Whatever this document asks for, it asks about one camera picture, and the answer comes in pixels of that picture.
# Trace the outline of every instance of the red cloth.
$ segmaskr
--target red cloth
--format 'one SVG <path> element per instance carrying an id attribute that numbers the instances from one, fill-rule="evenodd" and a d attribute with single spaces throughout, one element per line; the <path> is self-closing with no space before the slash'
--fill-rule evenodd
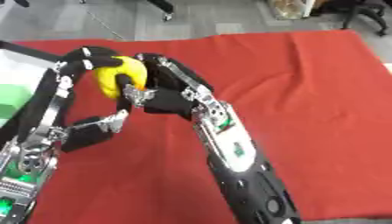
<path id="1" fill-rule="evenodd" d="M 195 40 L 24 42 L 51 53 L 82 45 L 163 53 L 233 103 L 304 220 L 392 214 L 392 77 L 353 32 L 223 35 Z M 115 104 L 91 76 L 70 120 Z M 235 223 L 189 123 L 135 111 L 113 140 L 63 154 L 31 223 Z"/>

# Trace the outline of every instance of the chair wheel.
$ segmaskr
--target chair wheel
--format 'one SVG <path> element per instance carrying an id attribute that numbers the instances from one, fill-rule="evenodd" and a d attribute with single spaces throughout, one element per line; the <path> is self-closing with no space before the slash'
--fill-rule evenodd
<path id="1" fill-rule="evenodd" d="M 173 19 L 174 13 L 165 13 L 164 14 L 164 22 L 170 21 Z"/>
<path id="2" fill-rule="evenodd" d="M 386 33 L 384 30 L 377 31 L 376 34 L 377 34 L 378 36 L 380 36 L 380 37 L 383 37 L 383 36 L 387 35 L 387 33 Z"/>

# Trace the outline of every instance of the gray floor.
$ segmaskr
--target gray floor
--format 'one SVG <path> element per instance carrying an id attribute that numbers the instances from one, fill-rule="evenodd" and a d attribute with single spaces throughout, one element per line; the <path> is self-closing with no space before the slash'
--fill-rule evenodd
<path id="1" fill-rule="evenodd" d="M 144 0 L 31 0 L 21 8 L 12 0 L 0 8 L 0 39 L 193 39 L 221 33 L 330 30 L 341 26 L 333 15 L 298 21 L 276 20 L 264 0 L 171 0 L 176 17 L 163 23 L 162 13 Z M 392 24 L 392 10 L 385 16 Z M 384 62 L 392 62 L 392 35 L 374 35 L 374 22 L 360 17 L 355 29 Z"/>

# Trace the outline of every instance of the chair leg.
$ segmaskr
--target chair leg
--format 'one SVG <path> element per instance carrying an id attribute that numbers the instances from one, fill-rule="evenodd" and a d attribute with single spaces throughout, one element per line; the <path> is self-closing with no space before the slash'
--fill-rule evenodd
<path id="1" fill-rule="evenodd" d="M 385 6 L 383 6 L 382 4 L 379 4 L 379 3 L 366 3 L 365 6 L 370 8 L 370 9 L 377 10 L 377 15 L 379 15 L 380 17 L 382 17 L 384 15 Z"/>
<path id="2" fill-rule="evenodd" d="M 159 9 L 164 11 L 164 13 L 166 14 L 174 13 L 174 6 L 171 3 L 167 2 L 166 0 L 147 0 L 147 1 L 149 1 L 151 4 L 156 5 Z"/>
<path id="3" fill-rule="evenodd" d="M 388 29 L 387 23 L 382 17 L 377 15 L 377 13 L 375 13 L 373 10 L 370 10 L 369 8 L 361 8 L 359 10 L 359 13 L 369 18 L 372 18 L 380 25 L 381 29 L 377 32 L 378 35 L 383 36 L 386 34 L 385 31 Z"/>
<path id="4" fill-rule="evenodd" d="M 359 8 L 358 7 L 353 7 L 349 12 L 346 17 L 346 20 L 343 22 L 343 27 L 341 28 L 342 30 L 348 29 L 348 26 L 350 25 L 351 21 L 353 21 L 354 17 L 358 15 Z"/>

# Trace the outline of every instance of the green box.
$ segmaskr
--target green box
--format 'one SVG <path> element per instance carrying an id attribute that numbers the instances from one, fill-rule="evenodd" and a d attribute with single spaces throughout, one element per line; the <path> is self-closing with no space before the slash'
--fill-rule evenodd
<path id="1" fill-rule="evenodd" d="M 10 119 L 32 97 L 30 91 L 18 85 L 0 84 L 0 119 Z"/>

